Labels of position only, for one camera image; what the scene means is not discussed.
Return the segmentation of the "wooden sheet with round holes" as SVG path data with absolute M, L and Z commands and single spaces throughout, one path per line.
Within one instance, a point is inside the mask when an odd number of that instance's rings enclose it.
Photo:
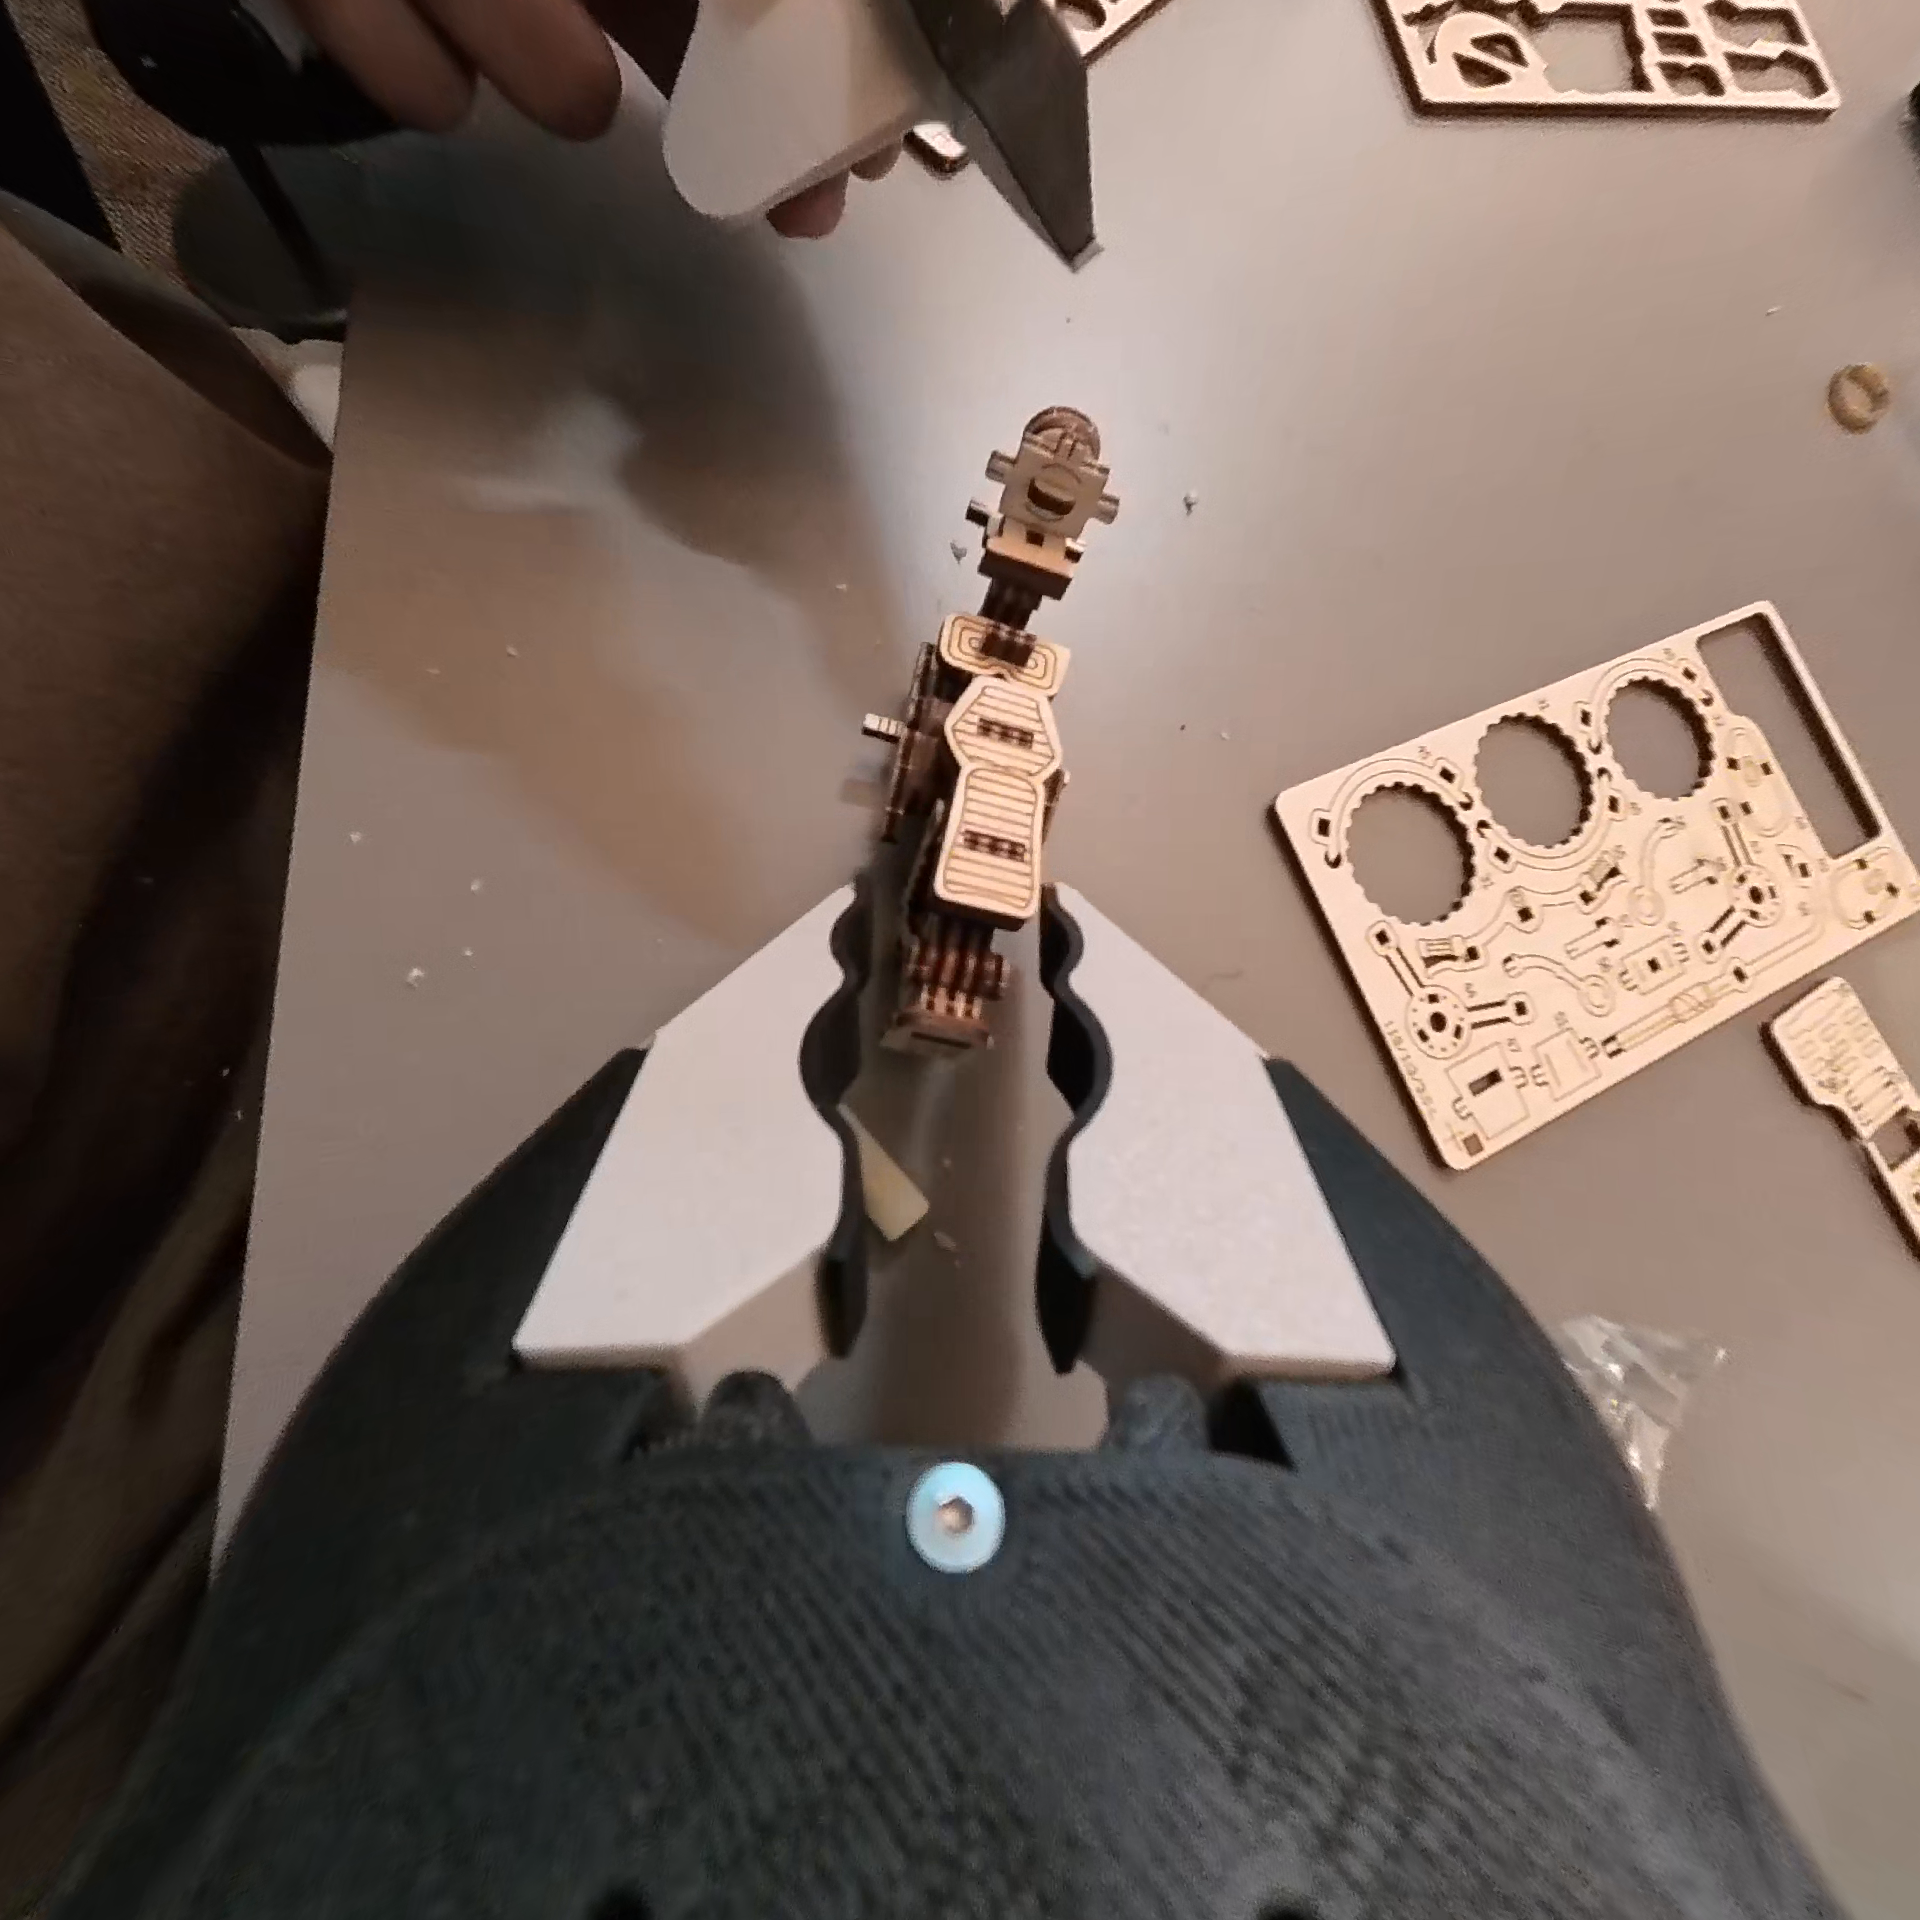
M 1864 839 L 1820 844 L 1702 645 L 1753 632 Z M 1463 884 L 1428 917 L 1356 870 L 1382 797 Z M 1915 915 L 1915 863 L 1770 600 L 1281 790 L 1271 816 L 1438 1161 L 1469 1171 Z

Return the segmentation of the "wooden sheet with bone-shaped cutouts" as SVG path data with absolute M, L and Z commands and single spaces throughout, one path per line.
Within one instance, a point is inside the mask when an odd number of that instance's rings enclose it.
M 1091 64 L 1115 46 L 1123 35 L 1131 35 L 1168 1 L 1157 0 L 1066 0 L 1050 1 L 1058 20 L 1066 26 L 1068 39 L 1082 64 Z

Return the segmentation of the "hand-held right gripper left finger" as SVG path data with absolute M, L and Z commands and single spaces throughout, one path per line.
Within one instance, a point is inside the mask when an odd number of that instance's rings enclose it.
M 522 1365 L 709 1394 L 851 1353 L 870 1229 L 840 1103 L 870 968 L 855 879 L 657 1030 L 516 1329 Z

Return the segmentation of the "clear bag of small parts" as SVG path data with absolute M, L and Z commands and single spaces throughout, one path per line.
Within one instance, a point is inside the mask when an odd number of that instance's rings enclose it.
M 1660 1510 L 1668 1451 L 1695 1390 L 1730 1357 L 1714 1339 L 1663 1332 L 1586 1311 L 1559 1323 L 1559 1355 L 1586 1394 L 1638 1483 Z

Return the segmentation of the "grey desk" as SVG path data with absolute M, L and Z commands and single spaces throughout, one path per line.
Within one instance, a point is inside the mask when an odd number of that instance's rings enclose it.
M 1855 1916 L 1915 1916 L 1915 1254 L 1767 1012 L 1485 1170 L 1425 1144 L 1269 819 L 1297 781 L 1770 600 L 1915 847 L 1915 3 L 1813 3 L 1822 122 L 1428 118 L 1367 3 L 1095 64 L 1099 254 L 905 161 L 693 218 L 637 85 L 350 158 L 316 671 L 224 1524 L 420 1240 L 864 863 L 864 710 L 976 600 L 1041 405 L 1118 523 L 1051 869 L 1297 1061 L 1537 1316 L 1695 1332 L 1661 1514 Z

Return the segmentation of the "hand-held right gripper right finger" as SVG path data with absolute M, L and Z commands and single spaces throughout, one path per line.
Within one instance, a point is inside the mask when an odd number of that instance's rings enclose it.
M 1356 1381 L 1389 1332 L 1273 1061 L 1084 892 L 1041 913 L 1050 1152 L 1035 1307 L 1058 1375 Z

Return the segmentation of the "person's left hand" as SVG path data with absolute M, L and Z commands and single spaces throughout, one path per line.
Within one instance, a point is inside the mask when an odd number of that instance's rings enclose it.
M 387 116 L 455 132 L 490 82 L 564 141 L 605 134 L 628 57 L 663 91 L 695 1 L 289 1 L 289 18 Z

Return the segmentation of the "wooden mechanical model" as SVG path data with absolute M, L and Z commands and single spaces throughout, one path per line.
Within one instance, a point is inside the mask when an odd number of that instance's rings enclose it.
M 890 749 L 879 839 L 920 824 L 883 1042 L 923 1060 L 991 1042 L 1012 979 L 996 940 L 1041 913 L 1044 843 L 1068 786 L 1054 710 L 1068 650 L 1041 635 L 1033 613 L 1068 589 L 1088 529 L 1118 519 L 1098 425 L 1074 405 L 1030 416 L 1018 444 L 990 457 L 987 480 L 996 503 L 968 507 L 978 610 L 945 617 L 899 710 L 860 723 Z

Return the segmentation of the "small narrow wooden sheet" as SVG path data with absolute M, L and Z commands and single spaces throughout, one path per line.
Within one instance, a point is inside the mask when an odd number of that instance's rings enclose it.
M 1917 1090 L 1846 979 L 1824 977 L 1763 1027 L 1798 1094 L 1837 1120 L 1917 1247 Z

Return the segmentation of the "wooden sheet with long cutouts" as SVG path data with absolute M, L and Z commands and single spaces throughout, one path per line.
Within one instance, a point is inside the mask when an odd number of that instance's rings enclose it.
M 1841 104 L 1801 3 L 1376 1 L 1419 111 L 1763 116 Z

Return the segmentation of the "person's brown clothing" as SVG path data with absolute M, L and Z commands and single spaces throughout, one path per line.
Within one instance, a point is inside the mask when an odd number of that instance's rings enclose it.
M 165 277 L 2 213 L 2 1904 L 204 1600 L 329 452 Z

